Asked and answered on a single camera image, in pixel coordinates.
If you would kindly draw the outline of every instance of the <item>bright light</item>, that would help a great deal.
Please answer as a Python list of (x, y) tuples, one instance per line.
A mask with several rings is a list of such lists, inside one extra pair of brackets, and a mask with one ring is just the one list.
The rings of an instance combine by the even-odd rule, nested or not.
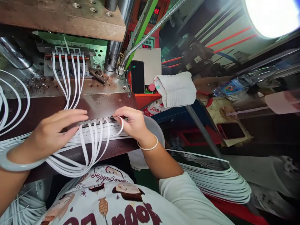
[(245, 0), (250, 19), (257, 31), (277, 38), (300, 27), (298, 0)]

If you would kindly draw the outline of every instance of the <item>hand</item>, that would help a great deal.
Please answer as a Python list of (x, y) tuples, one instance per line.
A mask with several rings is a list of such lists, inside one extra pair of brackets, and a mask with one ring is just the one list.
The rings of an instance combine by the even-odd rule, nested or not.
[(79, 127), (60, 133), (65, 127), (88, 119), (82, 109), (62, 110), (43, 119), (32, 134), (17, 148), (8, 152), (8, 159), (19, 164), (34, 163), (64, 147)]
[(112, 115), (115, 120), (121, 124), (121, 119), (117, 116), (126, 116), (129, 121), (124, 122), (124, 130), (128, 135), (141, 142), (146, 137), (151, 135), (151, 132), (147, 129), (143, 113), (140, 110), (136, 110), (127, 106), (117, 109)]

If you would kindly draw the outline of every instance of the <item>flexible metal hose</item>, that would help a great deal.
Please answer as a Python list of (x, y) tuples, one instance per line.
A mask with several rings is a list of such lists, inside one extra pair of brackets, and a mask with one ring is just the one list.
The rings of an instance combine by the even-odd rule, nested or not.
[(134, 46), (130, 52), (127, 53), (127, 55), (124, 57), (121, 68), (124, 68), (126, 61), (129, 59), (130, 55), (140, 47), (141, 44), (144, 43), (145, 40), (147, 40), (179, 7), (181, 7), (184, 3), (186, 3), (187, 0), (180, 0), (177, 2), (162, 18), (161, 20), (150, 30), (150, 32), (142, 39), (140, 42)]

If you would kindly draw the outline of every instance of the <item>white towel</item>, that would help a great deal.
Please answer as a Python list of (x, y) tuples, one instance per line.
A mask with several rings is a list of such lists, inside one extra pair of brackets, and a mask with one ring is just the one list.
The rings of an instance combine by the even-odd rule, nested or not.
[(196, 99), (196, 88), (190, 72), (173, 76), (158, 75), (153, 80), (156, 90), (162, 96), (165, 108), (191, 105)]

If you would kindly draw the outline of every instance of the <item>label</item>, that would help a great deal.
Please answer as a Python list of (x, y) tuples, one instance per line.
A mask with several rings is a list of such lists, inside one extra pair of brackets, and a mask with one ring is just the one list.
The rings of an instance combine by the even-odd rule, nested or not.
[(229, 96), (229, 95), (232, 95), (232, 94), (234, 94), (236, 92), (239, 92), (243, 89), (244, 89), (243, 85), (241, 85), (241, 83), (237, 79), (233, 79), (227, 85), (222, 87), (222, 92), (225, 95)]
[(201, 61), (201, 57), (200, 56), (197, 56), (196, 58), (194, 58), (195, 62), (198, 63)]
[(192, 68), (192, 66), (190, 64), (187, 64), (185, 67), (186, 67), (187, 70), (189, 70), (190, 68)]

